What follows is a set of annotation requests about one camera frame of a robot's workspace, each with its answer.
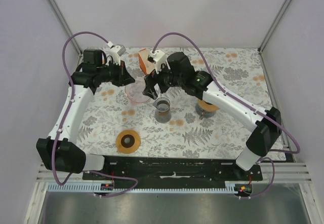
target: metal frame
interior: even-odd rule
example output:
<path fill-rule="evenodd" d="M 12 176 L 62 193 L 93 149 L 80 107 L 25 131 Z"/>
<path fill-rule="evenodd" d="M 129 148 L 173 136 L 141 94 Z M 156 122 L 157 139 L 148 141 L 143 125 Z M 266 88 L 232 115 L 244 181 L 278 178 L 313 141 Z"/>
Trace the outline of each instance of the metal frame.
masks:
<path fill-rule="evenodd" d="M 279 9 L 279 12 L 277 13 L 275 19 L 273 20 L 267 34 L 265 35 L 261 45 L 260 45 L 260 48 L 259 48 L 259 51 L 260 53 L 263 52 L 263 50 L 265 49 L 265 47 L 267 46 L 270 38 L 272 37 L 272 34 L 274 33 L 274 31 L 276 30 L 277 26 L 279 25 L 281 19 L 283 18 L 284 14 L 286 13 L 289 5 L 291 4 L 292 0 L 285 0 L 282 4 L 282 6 L 280 7 Z"/>
<path fill-rule="evenodd" d="M 67 37 L 69 38 L 70 36 L 73 35 L 69 25 L 67 24 L 60 8 L 58 7 L 57 3 L 55 0 L 47 0 L 47 2 L 49 3 L 51 9 L 53 10 L 57 20 L 60 22 L 65 34 L 67 35 Z M 74 47 L 74 49 L 76 50 L 76 52 L 80 55 L 82 54 L 82 49 L 80 47 L 80 45 L 77 43 L 77 41 L 75 39 L 71 40 L 72 45 Z"/>
<path fill-rule="evenodd" d="M 271 163 L 261 163 L 261 171 L 263 174 L 263 180 L 255 182 L 259 183 L 268 183 L 272 177 L 272 166 Z M 321 210 L 316 204 L 316 197 L 314 196 L 314 188 L 310 175 L 308 173 L 305 163 L 275 163 L 276 175 L 274 183 L 279 184 L 290 184 L 290 183 L 299 183 L 299 186 L 302 191 L 303 199 L 305 206 L 313 224 L 324 223 L 323 216 L 321 216 Z M 65 178 L 68 173 L 58 172 L 59 178 Z M 53 174 L 50 170 L 47 170 L 43 163 L 40 166 L 37 180 L 35 183 L 34 191 L 28 206 L 26 218 L 24 224 L 37 223 L 40 217 L 43 203 L 45 201 L 45 195 L 48 191 L 48 186 L 54 182 Z M 92 181 L 92 180 L 82 180 L 82 173 L 73 174 L 69 179 L 70 183 L 73 183 L 73 186 L 83 186 L 83 185 L 97 185 L 98 183 L 106 183 L 110 181 Z M 234 183 L 245 183 L 240 181 L 231 181 L 225 182 L 227 186 L 231 186 Z M 136 189 L 134 193 L 160 193 L 159 190 L 141 190 Z M 163 193 L 188 193 L 187 190 L 170 190 L 163 191 Z M 206 191 L 206 193 L 220 193 L 218 191 Z"/>
<path fill-rule="evenodd" d="M 60 11 L 57 3 L 55 0 L 47 0 L 49 5 L 51 6 L 52 10 L 54 11 L 57 19 L 59 20 L 60 24 L 62 25 L 62 28 L 67 36 L 71 36 L 72 32 L 69 28 L 62 12 Z M 273 23 L 271 24 L 271 27 L 269 28 L 265 38 L 263 39 L 260 47 L 258 48 L 259 54 L 260 54 L 260 61 L 261 66 L 264 71 L 265 80 L 268 86 L 269 90 L 269 96 L 271 99 L 272 104 L 275 107 L 279 107 L 278 102 L 276 100 L 275 91 L 272 88 L 271 81 L 266 69 L 266 65 L 264 63 L 262 52 L 264 51 L 265 47 L 267 46 L 269 40 L 271 39 L 274 31 L 278 27 L 278 24 L 282 20 L 284 14 L 288 10 L 289 5 L 291 4 L 292 0 L 285 0 L 282 4 L 278 14 L 276 15 Z M 77 43 L 75 39 L 72 40 L 72 44 L 74 49 L 79 54 L 78 58 L 78 64 L 82 60 L 82 50 Z M 284 148 L 288 148 L 290 145 L 289 140 L 287 136 L 283 136 L 283 146 Z M 263 174 L 263 181 L 257 182 L 258 183 L 268 183 L 270 178 L 272 177 L 272 167 L 270 163 L 261 163 L 261 171 Z M 313 224 L 319 224 L 324 223 L 324 217 L 322 216 L 321 209 L 319 205 L 317 204 L 316 200 L 316 194 L 314 190 L 313 183 L 311 181 L 310 175 L 308 173 L 306 164 L 304 163 L 275 163 L 275 170 L 276 175 L 274 179 L 274 183 L 279 184 L 289 184 L 289 183 L 299 183 L 300 189 L 302 191 L 303 199 L 305 202 L 305 206 L 307 208 L 307 212 L 309 215 L 309 218 L 311 220 L 311 223 Z M 64 172 L 58 172 L 59 178 L 63 179 L 65 178 L 67 173 Z M 45 201 L 45 195 L 48 189 L 49 182 L 54 182 L 53 174 L 51 171 L 47 170 L 43 164 L 41 164 L 35 187 L 33 190 L 33 194 L 27 209 L 27 214 L 24 223 L 30 224 L 30 223 L 38 223 L 39 215 L 41 213 L 41 209 L 43 206 L 43 203 Z M 93 183 L 98 183 L 97 181 L 89 181 L 89 180 L 82 180 L 82 174 L 73 174 L 71 178 L 69 179 L 69 182 L 74 183 L 74 185 L 89 185 Z M 226 182 L 226 184 L 233 184 L 233 183 L 245 183 L 240 181 L 231 181 Z"/>

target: black motor joint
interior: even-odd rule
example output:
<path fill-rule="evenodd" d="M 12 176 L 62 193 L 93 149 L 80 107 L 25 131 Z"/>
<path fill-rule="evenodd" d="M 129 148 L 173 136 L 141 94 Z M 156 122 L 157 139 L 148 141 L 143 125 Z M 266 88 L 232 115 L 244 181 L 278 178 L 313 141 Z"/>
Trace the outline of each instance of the black motor joint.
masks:
<path fill-rule="evenodd" d="M 183 52 L 171 54 L 167 62 L 170 69 L 164 66 L 159 73 L 153 70 L 145 76 L 143 94 L 156 99 L 157 93 L 154 86 L 158 84 L 161 93 L 167 92 L 170 87 L 181 87 L 188 95 L 202 99 L 203 91 L 207 90 L 207 85 L 213 80 L 209 73 L 195 71 Z"/>
<path fill-rule="evenodd" d="M 72 74 L 75 85 L 89 87 L 95 93 L 100 84 L 104 82 L 111 82 L 118 87 L 135 82 L 135 79 L 127 72 L 124 61 L 121 61 L 120 65 L 114 64 L 113 60 L 107 62 L 105 53 L 100 49 L 86 49 L 83 56 L 82 71 Z"/>

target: leaf pattern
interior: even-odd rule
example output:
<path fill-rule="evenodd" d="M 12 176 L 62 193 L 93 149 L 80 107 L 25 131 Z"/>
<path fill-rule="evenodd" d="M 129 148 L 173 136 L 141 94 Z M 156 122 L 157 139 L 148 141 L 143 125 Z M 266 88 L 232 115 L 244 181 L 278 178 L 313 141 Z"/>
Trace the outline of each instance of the leaf pattern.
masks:
<path fill-rule="evenodd" d="M 184 138 L 184 142 L 188 141 L 189 145 L 191 141 L 194 144 L 198 145 L 197 141 L 199 143 L 205 144 L 205 142 L 207 142 L 207 140 L 210 139 L 212 133 L 212 130 L 202 128 L 198 129 L 198 127 L 196 127 L 196 129 L 191 128 L 189 132 L 185 132 L 184 134 L 182 134 L 182 137 Z"/>
<path fill-rule="evenodd" d="M 127 49 L 122 56 L 128 72 L 142 80 L 137 53 L 141 48 Z M 207 71 L 193 48 L 162 48 L 170 55 L 183 51 L 196 70 Z M 244 99 L 271 108 L 267 86 L 256 49 L 202 48 L 215 77 Z M 171 120 L 160 124 L 154 117 L 153 100 L 131 103 L 125 87 L 103 83 L 89 103 L 80 124 L 77 145 L 86 153 L 123 155 L 117 151 L 116 138 L 126 129 L 139 133 L 141 144 L 130 156 L 235 159 L 250 136 L 250 132 L 221 109 L 200 120 L 195 112 L 197 99 L 181 88 L 170 88 L 165 94 L 171 102 Z M 282 149 L 281 139 L 273 148 Z M 274 160 L 285 160 L 282 153 L 271 152 Z"/>
<path fill-rule="evenodd" d="M 193 123 L 196 119 L 196 117 L 192 113 L 186 113 L 184 118 L 186 119 L 186 122 L 189 124 Z"/>

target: white cable organizer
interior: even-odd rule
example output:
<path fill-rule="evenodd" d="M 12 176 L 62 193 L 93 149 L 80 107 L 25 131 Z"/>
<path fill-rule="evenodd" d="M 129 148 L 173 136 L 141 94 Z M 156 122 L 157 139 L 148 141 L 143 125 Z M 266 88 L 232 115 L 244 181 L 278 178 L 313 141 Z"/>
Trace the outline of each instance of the white cable organizer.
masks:
<path fill-rule="evenodd" d="M 48 192 L 73 192 L 73 193 L 118 193 L 125 189 L 101 190 L 101 184 L 96 182 L 68 182 L 61 186 L 55 182 L 48 183 Z M 154 194 L 237 194 L 234 190 L 235 184 L 226 183 L 225 188 L 210 189 L 133 189 L 127 193 L 154 193 Z"/>

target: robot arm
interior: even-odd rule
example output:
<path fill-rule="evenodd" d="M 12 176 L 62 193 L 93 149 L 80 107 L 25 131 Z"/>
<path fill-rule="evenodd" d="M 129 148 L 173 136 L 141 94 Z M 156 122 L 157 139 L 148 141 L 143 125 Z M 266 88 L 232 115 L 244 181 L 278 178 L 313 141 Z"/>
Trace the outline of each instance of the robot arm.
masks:
<path fill-rule="evenodd" d="M 280 129 L 256 114 L 256 111 L 251 111 L 228 96 L 227 93 L 230 93 L 280 124 L 279 110 L 274 107 L 271 110 L 266 110 L 260 106 L 253 105 L 219 83 L 225 90 L 225 92 L 222 92 L 213 82 L 209 73 L 194 70 L 189 58 L 183 52 L 174 53 L 166 59 L 162 51 L 156 51 L 154 54 L 150 53 L 148 60 L 155 63 L 155 70 L 144 78 L 146 83 L 143 91 L 144 95 L 156 99 L 157 93 L 154 89 L 156 84 L 158 84 L 161 93 L 165 93 L 169 87 L 181 87 L 187 94 L 220 107 L 238 119 L 252 132 L 247 140 L 246 147 L 236 159 L 238 169 L 250 170 L 261 157 L 266 156 L 280 136 Z"/>
<path fill-rule="evenodd" d="M 102 169 L 104 164 L 103 156 L 85 154 L 75 143 L 84 112 L 100 84 L 111 82 L 119 87 L 135 82 L 134 78 L 127 72 L 125 62 L 120 60 L 120 55 L 126 50 L 125 47 L 122 45 L 113 46 L 112 44 L 110 44 L 110 47 L 109 55 L 112 60 L 108 64 L 107 57 L 102 50 L 87 49 L 84 51 L 84 61 L 81 64 L 82 70 L 74 72 L 71 76 L 75 95 L 68 117 L 60 129 L 60 122 L 71 102 L 71 86 L 68 89 L 65 104 L 54 128 L 46 139 L 37 141 L 37 151 L 47 169 L 52 169 L 51 154 L 54 139 L 57 137 L 57 131 L 59 130 L 61 133 L 55 151 L 55 167 L 57 171 L 80 173 L 82 171 Z M 102 55 L 105 57 L 105 64 L 102 63 Z"/>

